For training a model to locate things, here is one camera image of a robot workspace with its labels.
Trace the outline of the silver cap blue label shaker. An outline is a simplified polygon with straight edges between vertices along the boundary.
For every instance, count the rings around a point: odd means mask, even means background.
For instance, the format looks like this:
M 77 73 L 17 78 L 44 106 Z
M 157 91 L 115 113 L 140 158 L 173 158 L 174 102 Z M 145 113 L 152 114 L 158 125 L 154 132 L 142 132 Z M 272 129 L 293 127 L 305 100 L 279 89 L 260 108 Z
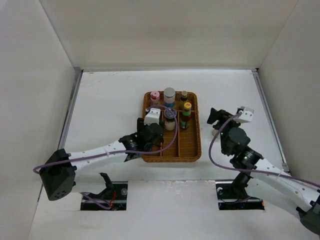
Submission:
M 175 100 L 176 100 L 176 91 L 172 87 L 167 87 L 163 91 L 163 100 L 164 100 L 164 105 L 167 108 L 174 108 Z

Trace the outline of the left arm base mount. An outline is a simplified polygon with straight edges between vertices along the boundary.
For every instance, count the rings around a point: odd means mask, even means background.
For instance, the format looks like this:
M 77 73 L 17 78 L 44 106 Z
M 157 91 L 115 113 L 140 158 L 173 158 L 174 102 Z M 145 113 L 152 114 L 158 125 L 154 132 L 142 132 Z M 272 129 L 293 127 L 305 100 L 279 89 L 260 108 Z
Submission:
M 97 194 L 85 192 L 82 195 L 81 211 L 126 211 L 128 197 L 127 181 L 111 181 L 107 173 L 100 173 L 104 188 Z

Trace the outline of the red green sauce bottle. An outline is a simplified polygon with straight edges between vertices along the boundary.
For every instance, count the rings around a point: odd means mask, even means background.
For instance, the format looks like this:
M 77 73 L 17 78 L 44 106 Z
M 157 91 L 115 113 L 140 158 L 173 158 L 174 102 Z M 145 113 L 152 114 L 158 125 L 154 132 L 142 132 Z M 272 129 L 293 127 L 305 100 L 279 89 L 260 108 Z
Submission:
M 182 112 L 179 118 L 179 125 L 182 129 L 187 129 L 190 125 L 191 108 L 192 104 L 190 102 L 185 102 L 183 104 Z

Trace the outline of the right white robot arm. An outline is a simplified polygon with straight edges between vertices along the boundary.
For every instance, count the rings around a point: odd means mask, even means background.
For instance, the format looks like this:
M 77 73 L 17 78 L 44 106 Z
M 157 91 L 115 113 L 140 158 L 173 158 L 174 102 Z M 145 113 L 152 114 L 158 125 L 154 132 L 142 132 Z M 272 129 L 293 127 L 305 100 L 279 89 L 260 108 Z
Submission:
M 254 110 L 240 107 L 236 114 L 211 108 L 207 123 L 217 132 L 223 155 L 231 157 L 231 166 L 210 161 L 217 167 L 237 171 L 232 192 L 238 198 L 259 198 L 277 206 L 297 218 L 312 233 L 320 233 L 320 185 L 291 176 L 276 167 L 249 146 L 251 139 L 240 127 L 252 121 Z

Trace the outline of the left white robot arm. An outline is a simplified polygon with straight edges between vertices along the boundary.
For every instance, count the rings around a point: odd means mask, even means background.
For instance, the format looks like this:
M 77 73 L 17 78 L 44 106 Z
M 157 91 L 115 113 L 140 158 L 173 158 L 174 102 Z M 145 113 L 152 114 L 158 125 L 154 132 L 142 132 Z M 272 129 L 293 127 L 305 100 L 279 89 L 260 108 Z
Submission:
M 125 163 L 150 153 L 153 146 L 164 141 L 164 122 L 145 124 L 137 119 L 137 131 L 125 135 L 113 143 L 86 151 L 67 153 L 56 150 L 39 175 L 50 201 L 59 200 L 72 192 L 79 184 L 80 176 L 108 164 Z

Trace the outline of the brown cap yellow oil bottle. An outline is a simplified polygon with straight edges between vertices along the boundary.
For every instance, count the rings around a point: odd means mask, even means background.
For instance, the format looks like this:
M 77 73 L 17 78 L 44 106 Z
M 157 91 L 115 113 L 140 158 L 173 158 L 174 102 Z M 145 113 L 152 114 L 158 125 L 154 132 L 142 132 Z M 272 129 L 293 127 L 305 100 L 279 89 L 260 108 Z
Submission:
M 188 102 L 188 92 L 187 91 L 182 91 L 181 92 L 181 94 L 180 94 L 180 100 L 179 100 L 179 107 L 181 108 L 181 109 L 183 109 L 184 108 L 184 104 L 186 103 L 186 102 Z

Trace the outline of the pink cap spice jar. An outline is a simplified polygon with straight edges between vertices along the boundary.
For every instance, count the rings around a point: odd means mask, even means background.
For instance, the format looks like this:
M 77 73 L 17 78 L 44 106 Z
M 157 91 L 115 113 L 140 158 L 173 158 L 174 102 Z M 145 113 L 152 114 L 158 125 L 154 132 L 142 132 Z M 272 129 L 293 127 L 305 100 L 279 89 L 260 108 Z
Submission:
M 149 98 L 149 102 L 150 102 L 150 107 L 153 106 L 158 106 L 161 104 L 161 100 L 160 100 L 160 92 L 159 91 L 151 91 L 150 92 L 150 98 Z

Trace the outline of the black lid salt grinder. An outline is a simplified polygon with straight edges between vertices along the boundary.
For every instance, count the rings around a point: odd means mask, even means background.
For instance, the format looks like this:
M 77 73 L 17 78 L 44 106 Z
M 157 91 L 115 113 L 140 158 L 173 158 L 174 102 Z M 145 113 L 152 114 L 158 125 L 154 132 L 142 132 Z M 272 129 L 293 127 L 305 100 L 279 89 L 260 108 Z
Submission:
M 164 111 L 164 128 L 167 131 L 173 131 L 176 127 L 177 111 L 173 108 L 168 108 Z

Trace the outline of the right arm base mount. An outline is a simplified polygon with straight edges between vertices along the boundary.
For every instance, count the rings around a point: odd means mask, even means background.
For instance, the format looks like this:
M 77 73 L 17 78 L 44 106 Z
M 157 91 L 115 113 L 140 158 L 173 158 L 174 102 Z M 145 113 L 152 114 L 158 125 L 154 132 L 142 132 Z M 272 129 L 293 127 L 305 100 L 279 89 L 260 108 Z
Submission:
M 245 190 L 250 179 L 246 173 L 239 173 L 234 180 L 215 182 L 220 211 L 265 210 L 264 201 L 249 196 Z

